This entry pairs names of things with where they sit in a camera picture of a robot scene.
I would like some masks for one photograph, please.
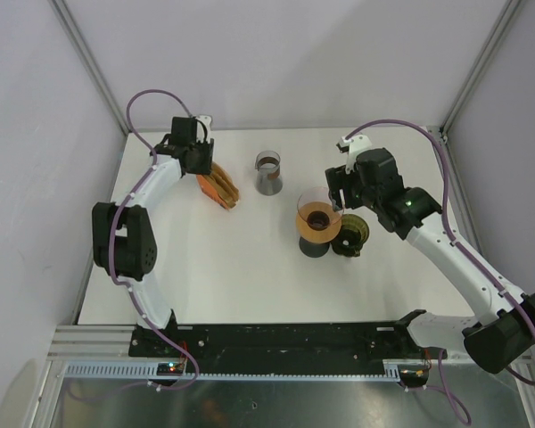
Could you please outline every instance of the purple hose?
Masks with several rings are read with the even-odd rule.
[[[390,125],[402,125],[404,127],[413,128],[414,130],[418,131],[420,134],[428,138],[430,140],[430,143],[432,144],[433,149],[438,153],[438,157],[440,158],[440,162],[442,164],[442,177],[444,181],[444,192],[442,195],[442,224],[444,225],[444,230],[446,231],[446,234],[448,234],[448,237],[450,238],[450,241],[455,241],[456,236],[454,235],[454,232],[452,231],[452,228],[449,225],[448,220],[448,201],[449,201],[449,168],[448,168],[448,161],[446,160],[446,156],[444,154],[444,151],[442,150],[442,147],[438,144],[436,139],[430,135],[428,132],[424,131],[419,126],[415,125],[411,122],[406,122],[405,120],[398,120],[398,119],[380,119],[380,120],[373,120],[372,122],[368,122],[365,125],[362,125],[358,128],[356,128],[354,131],[352,131],[350,134],[346,136],[347,139],[352,138],[355,134],[358,134],[360,131],[362,131],[365,128],[372,127],[374,125],[382,125],[382,124],[390,124]],[[531,322],[531,319],[527,315],[527,312],[521,307],[519,303],[517,303],[517,300],[514,299],[514,297],[509,294],[509,292],[506,290],[506,288],[499,282],[499,280],[491,274],[491,272],[482,265],[482,263],[469,251],[466,249],[466,247],[461,242],[455,243],[456,247],[464,254],[472,263],[474,266],[478,268],[480,272],[483,273],[483,275],[490,280],[490,282],[498,289],[499,293],[515,308],[515,310],[521,315],[523,318],[523,321],[525,324],[527,324],[527,327],[529,328],[529,331],[531,332],[531,336],[533,337],[533,340],[535,341],[535,325]],[[516,373],[511,367],[507,367],[506,370],[513,376],[515,376],[518,380],[520,380],[523,383],[527,383],[529,385],[535,386],[535,381],[532,379],[526,379],[520,374]]]
[[[110,234],[109,234],[109,272],[111,274],[111,279],[113,280],[113,282],[116,285],[125,285],[128,289],[131,289],[131,291],[129,291],[129,296],[131,297],[131,301],[133,302],[133,306],[135,306],[136,311],[144,319],[145,323],[149,327],[151,327],[151,329],[155,332],[155,334],[157,336],[159,336],[163,341],[165,341],[168,345],[172,346],[175,350],[178,350],[182,354],[186,355],[186,357],[193,363],[193,365],[194,365],[194,377],[190,381],[188,381],[187,383],[184,383],[184,384],[178,385],[178,386],[176,386],[176,385],[173,385],[173,386],[162,386],[162,385],[159,385],[160,388],[163,389],[163,390],[175,391],[175,390],[182,390],[184,388],[187,388],[188,386],[192,385],[196,381],[196,379],[200,375],[200,368],[198,366],[198,363],[196,362],[196,359],[194,359],[194,357],[190,354],[190,352],[188,352],[187,350],[185,350],[182,347],[178,346],[176,343],[174,343],[172,340],[170,340],[167,336],[165,336],[163,333],[161,333],[159,331],[158,327],[155,324],[153,324],[150,319],[148,319],[146,317],[146,314],[144,313],[143,308],[141,308],[141,306],[139,305],[139,302],[136,299],[135,293],[132,291],[131,284],[129,282],[127,282],[127,281],[120,281],[117,278],[117,272],[115,270],[115,237],[116,237],[116,234],[117,234],[117,224],[119,223],[119,218],[120,218],[123,210],[127,206],[128,202],[131,200],[131,194],[132,193],[136,193],[138,191],[138,189],[143,185],[143,183],[147,180],[147,178],[151,176],[151,174],[154,171],[154,169],[152,167],[156,166],[157,161],[158,161],[157,153],[156,153],[156,151],[154,151],[154,148],[149,144],[148,141],[146,141],[138,133],[138,131],[133,126],[133,122],[131,121],[131,106],[133,105],[133,103],[135,102],[135,100],[137,98],[139,98],[140,96],[145,95],[145,94],[164,94],[164,95],[171,96],[172,98],[174,98],[175,100],[177,100],[180,103],[180,105],[185,110],[185,112],[186,112],[186,114],[188,116],[192,116],[192,113],[188,110],[188,108],[185,106],[185,104],[182,102],[182,100],[180,98],[178,98],[176,95],[174,95],[174,94],[172,94],[172,93],[170,93],[168,91],[163,91],[161,89],[146,89],[146,90],[141,91],[138,94],[134,95],[133,98],[131,98],[130,101],[128,102],[128,104],[127,104],[127,122],[128,122],[128,126],[130,127],[130,129],[133,132],[133,134],[135,134],[135,136],[141,141],[141,143],[146,145],[146,147],[151,151],[151,154],[152,154],[152,165],[143,174],[141,179],[133,186],[133,188],[127,194],[127,196],[125,196],[125,199],[120,204],[120,206],[117,208],[117,211],[115,212],[115,216],[113,217],[113,221],[111,223],[111,231],[110,231]],[[138,384],[141,384],[141,383],[135,383],[135,384],[131,383],[130,386],[136,386]]]

